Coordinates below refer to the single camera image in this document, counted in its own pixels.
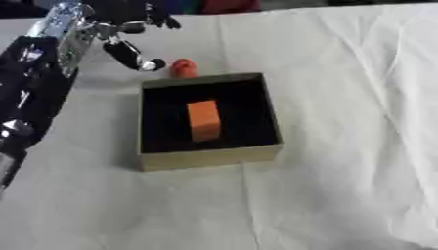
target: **orange ball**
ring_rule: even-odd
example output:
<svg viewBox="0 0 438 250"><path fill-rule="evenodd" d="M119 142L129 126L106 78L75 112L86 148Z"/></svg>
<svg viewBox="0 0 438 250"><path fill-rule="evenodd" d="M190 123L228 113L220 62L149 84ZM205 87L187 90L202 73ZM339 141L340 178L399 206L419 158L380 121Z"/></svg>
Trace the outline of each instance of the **orange ball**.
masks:
<svg viewBox="0 0 438 250"><path fill-rule="evenodd" d="M173 78L195 78L198 76L197 65L188 59L179 59L170 67Z"/></svg>

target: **white tablecloth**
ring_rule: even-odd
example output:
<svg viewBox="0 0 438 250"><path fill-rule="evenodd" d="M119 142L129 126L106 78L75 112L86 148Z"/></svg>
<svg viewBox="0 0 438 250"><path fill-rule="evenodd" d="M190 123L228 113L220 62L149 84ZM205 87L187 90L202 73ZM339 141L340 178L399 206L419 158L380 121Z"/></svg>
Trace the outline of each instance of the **white tablecloth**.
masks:
<svg viewBox="0 0 438 250"><path fill-rule="evenodd" d="M138 83L168 72L96 46L0 203L0 249L438 247L438 5L179 20L130 40L202 75L264 72L276 161L136 171ZM0 48L32 22L0 21Z"/></svg>

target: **orange block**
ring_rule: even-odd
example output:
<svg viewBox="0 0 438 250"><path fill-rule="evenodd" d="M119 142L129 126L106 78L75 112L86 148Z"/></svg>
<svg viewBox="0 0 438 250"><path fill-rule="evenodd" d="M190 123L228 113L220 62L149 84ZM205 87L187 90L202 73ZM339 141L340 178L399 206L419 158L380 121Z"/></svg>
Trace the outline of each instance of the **orange block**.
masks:
<svg viewBox="0 0 438 250"><path fill-rule="evenodd" d="M215 101L187 104L192 127L192 141L205 142L218 139L221 121Z"/></svg>

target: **open box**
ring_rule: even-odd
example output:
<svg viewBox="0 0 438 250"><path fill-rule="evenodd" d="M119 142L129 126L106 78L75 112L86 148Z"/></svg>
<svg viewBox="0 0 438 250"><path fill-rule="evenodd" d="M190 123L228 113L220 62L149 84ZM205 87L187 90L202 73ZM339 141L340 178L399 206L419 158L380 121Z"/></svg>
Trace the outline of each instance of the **open box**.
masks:
<svg viewBox="0 0 438 250"><path fill-rule="evenodd" d="M192 141L187 104L215 100L221 137ZM260 73L143 83L138 151L146 171L272 160L282 137Z"/></svg>

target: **robotic hand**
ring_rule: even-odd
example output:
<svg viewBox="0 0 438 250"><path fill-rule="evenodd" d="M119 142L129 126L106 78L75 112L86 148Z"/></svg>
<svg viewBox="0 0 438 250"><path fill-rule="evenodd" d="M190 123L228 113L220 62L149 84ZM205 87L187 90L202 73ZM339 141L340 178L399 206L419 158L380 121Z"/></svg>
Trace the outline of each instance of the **robotic hand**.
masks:
<svg viewBox="0 0 438 250"><path fill-rule="evenodd" d="M60 112L76 79L78 65L98 38L104 50L139 71L165 67L146 61L118 35L143 33L146 25L181 25L145 0L83 0L57 4L26 36L0 56L0 188L6 188Z"/></svg>

